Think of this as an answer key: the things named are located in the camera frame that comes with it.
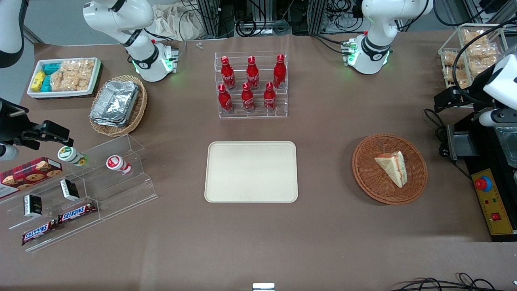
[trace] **red button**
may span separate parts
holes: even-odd
[[[485,190],[488,187],[488,183],[485,179],[479,178],[475,180],[474,186],[476,186],[477,189]]]
[[[499,213],[492,213],[492,220],[501,220]]]

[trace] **aluminum foil container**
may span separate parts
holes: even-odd
[[[138,85],[133,82],[108,82],[102,89],[89,117],[100,125],[126,126],[129,123],[138,91]]]

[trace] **yellow snack package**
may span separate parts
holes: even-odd
[[[43,85],[43,81],[45,80],[45,73],[42,70],[36,73],[34,76],[34,81],[31,84],[31,90],[34,92],[39,92],[41,90],[41,86]]]

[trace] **teal snack package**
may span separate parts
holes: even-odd
[[[52,87],[50,86],[50,76],[46,76],[43,80],[40,92],[52,92]]]
[[[60,63],[45,64],[43,65],[43,72],[45,75],[52,75],[52,73],[59,70],[59,67],[61,67]]]

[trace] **acrylic bottle rack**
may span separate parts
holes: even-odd
[[[264,91],[266,90],[266,83],[273,82],[273,68],[277,63],[278,54],[285,55],[285,85],[281,88],[274,88],[276,92],[276,110],[268,113],[264,108]],[[259,70],[260,85],[257,90],[253,91],[253,101],[255,103],[255,111],[253,113],[247,113],[244,111],[242,105],[241,93],[242,84],[247,81],[246,69],[248,68],[248,57],[255,57],[255,63]],[[228,93],[232,97],[232,105],[234,112],[232,114],[224,114],[221,109],[221,105],[217,101],[219,92],[217,86],[223,83],[221,76],[221,57],[227,56],[235,74],[236,87],[234,90],[228,90]],[[228,52],[228,53],[216,53],[215,61],[215,76],[216,76],[216,102],[219,111],[219,118],[221,119],[234,119],[234,118],[280,118],[287,117],[287,88],[288,88],[288,76],[289,76],[289,65],[286,51],[270,51],[270,52]]]
[[[138,152],[144,147],[129,135],[124,135],[105,142],[87,151],[88,163],[83,167],[62,163],[63,174],[50,179],[47,183],[35,185],[0,201],[0,211],[7,211],[7,223],[13,235],[21,238],[58,215],[72,211],[93,201],[97,211],[77,217],[60,224],[49,233],[27,242],[23,248],[26,252],[35,252],[57,243],[75,233],[92,227],[118,214],[148,202],[158,196],[151,178],[144,172]],[[111,155],[119,155],[131,164],[131,172],[121,175],[106,168],[106,160]],[[70,201],[63,197],[60,180],[68,179],[75,183],[80,199]],[[41,197],[43,215],[35,218],[23,214],[23,197],[32,194]]]

